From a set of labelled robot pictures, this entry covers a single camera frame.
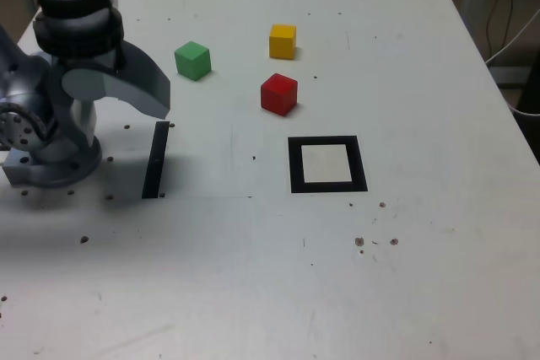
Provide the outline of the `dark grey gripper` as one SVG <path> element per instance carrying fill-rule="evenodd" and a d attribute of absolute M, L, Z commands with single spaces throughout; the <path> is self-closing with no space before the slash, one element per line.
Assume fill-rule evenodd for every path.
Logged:
<path fill-rule="evenodd" d="M 158 119 L 170 111 L 170 80 L 146 52 L 126 40 L 120 50 L 99 55 L 53 56 L 52 77 L 62 77 L 63 90 L 74 99 L 115 98 Z"/>

